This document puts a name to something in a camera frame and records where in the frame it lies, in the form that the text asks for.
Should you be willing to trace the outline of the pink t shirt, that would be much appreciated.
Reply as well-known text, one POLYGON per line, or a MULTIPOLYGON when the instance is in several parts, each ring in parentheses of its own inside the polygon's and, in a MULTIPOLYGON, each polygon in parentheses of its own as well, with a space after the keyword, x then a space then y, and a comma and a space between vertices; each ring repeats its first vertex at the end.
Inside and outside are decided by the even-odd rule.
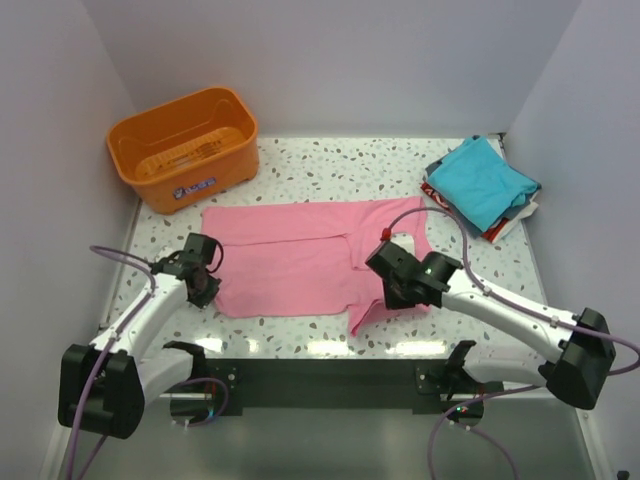
POLYGON ((390 227, 409 235, 416 256, 431 247, 422 197, 208 207, 203 234, 224 259, 216 308, 229 318, 347 313, 351 335, 395 316, 383 284, 365 264, 390 227))

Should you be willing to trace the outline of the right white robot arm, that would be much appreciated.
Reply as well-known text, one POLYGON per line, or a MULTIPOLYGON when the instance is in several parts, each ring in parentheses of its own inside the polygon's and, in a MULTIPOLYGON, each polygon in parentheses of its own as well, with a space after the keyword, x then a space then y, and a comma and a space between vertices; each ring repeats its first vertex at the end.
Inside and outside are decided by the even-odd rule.
POLYGON ((508 382, 544 387, 575 408, 596 406, 616 356, 599 312, 586 308, 574 315, 541 305, 474 276, 447 255, 417 259, 391 241, 382 242, 366 265, 382 280, 389 309, 446 309, 517 340, 511 346, 459 342, 437 378, 451 394, 508 382))

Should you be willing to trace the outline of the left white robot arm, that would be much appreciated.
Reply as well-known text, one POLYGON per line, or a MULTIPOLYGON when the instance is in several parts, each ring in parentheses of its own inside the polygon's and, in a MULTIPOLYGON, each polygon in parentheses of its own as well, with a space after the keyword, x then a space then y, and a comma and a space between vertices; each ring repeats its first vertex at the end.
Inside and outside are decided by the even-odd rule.
POLYGON ((224 250, 219 241, 191 233, 184 246, 147 262, 120 258, 141 268, 143 290, 120 318, 87 345, 71 345, 61 360, 58 422, 74 431, 127 439, 145 407, 174 386, 196 392, 210 372, 202 347, 170 341, 160 354, 146 352, 165 323, 182 306, 208 306, 219 291, 214 272, 224 250))

